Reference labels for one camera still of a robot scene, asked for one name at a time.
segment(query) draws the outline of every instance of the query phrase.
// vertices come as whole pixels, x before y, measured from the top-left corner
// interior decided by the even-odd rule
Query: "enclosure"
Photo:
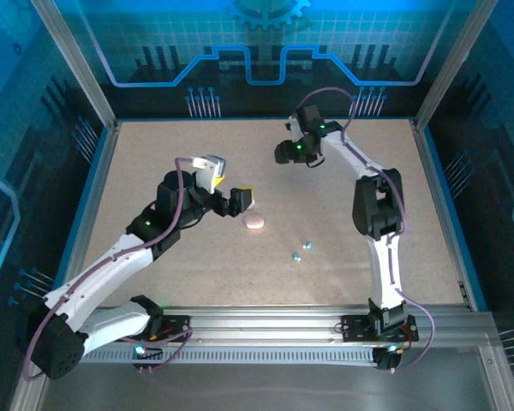
[[[402,176],[401,284],[435,323],[409,310],[402,364],[436,337],[399,375],[335,331],[367,312],[374,269],[350,167],[275,161],[325,87],[351,98],[308,102]],[[206,214],[99,304],[188,315],[178,358],[139,376],[114,342],[64,378],[20,377],[24,307],[106,253],[175,158],[209,154],[253,210]],[[514,0],[0,1],[0,409],[163,406],[514,409]]]

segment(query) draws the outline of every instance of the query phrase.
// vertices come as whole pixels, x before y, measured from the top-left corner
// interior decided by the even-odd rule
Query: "speckled work surface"
[[[400,240],[404,292],[424,303],[460,303],[421,160],[406,120],[360,120],[350,138],[369,157],[402,173],[409,232]],[[126,122],[122,125],[86,265],[105,252],[156,195],[174,157],[227,159],[219,189],[254,186],[265,227],[208,213],[154,264],[130,278],[103,306],[134,295],[160,305],[364,304],[371,289],[368,245],[352,223],[354,182],[339,158],[315,170],[278,165],[284,122]],[[302,244],[312,241],[311,250]],[[296,263],[293,252],[302,256]]]

